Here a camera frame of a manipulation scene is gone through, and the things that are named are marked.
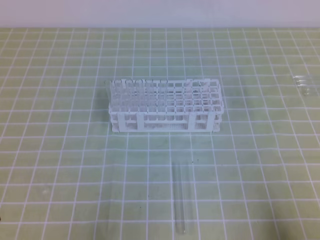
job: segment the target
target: white plastic test tube rack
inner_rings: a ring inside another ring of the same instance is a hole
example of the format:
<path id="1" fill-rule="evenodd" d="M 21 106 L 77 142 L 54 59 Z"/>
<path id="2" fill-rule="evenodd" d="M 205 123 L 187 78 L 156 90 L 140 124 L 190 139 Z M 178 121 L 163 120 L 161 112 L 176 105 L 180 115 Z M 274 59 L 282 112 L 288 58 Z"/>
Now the white plastic test tube rack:
<path id="1" fill-rule="evenodd" d="M 119 79 L 107 88 L 113 132 L 220 130 L 224 103 L 217 79 Z"/>

